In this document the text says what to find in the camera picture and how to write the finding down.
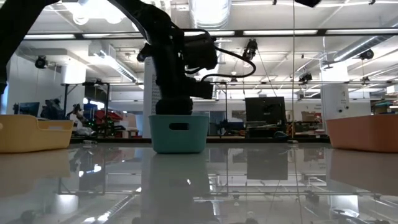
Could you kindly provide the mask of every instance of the orange bin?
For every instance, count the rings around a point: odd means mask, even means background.
[[[38,121],[31,115],[0,115],[0,153],[65,149],[73,121]]]
[[[398,114],[359,116],[326,122],[334,148],[398,152]]]

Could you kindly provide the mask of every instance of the yellow bin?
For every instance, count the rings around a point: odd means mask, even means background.
[[[0,115],[0,153],[65,149],[73,121],[38,121],[31,115]]]

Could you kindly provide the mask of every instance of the bin handle hole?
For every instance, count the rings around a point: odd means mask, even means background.
[[[169,128],[170,128],[170,130],[173,130],[173,131],[188,131],[189,124],[188,123],[170,123]]]

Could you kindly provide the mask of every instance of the teal plastic bin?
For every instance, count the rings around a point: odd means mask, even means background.
[[[149,124],[157,153],[200,153],[206,148],[208,116],[152,115]]]

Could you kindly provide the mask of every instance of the table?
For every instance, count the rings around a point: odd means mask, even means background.
[[[320,143],[208,144],[174,155],[100,143],[6,154],[0,223],[397,223],[396,161]]]

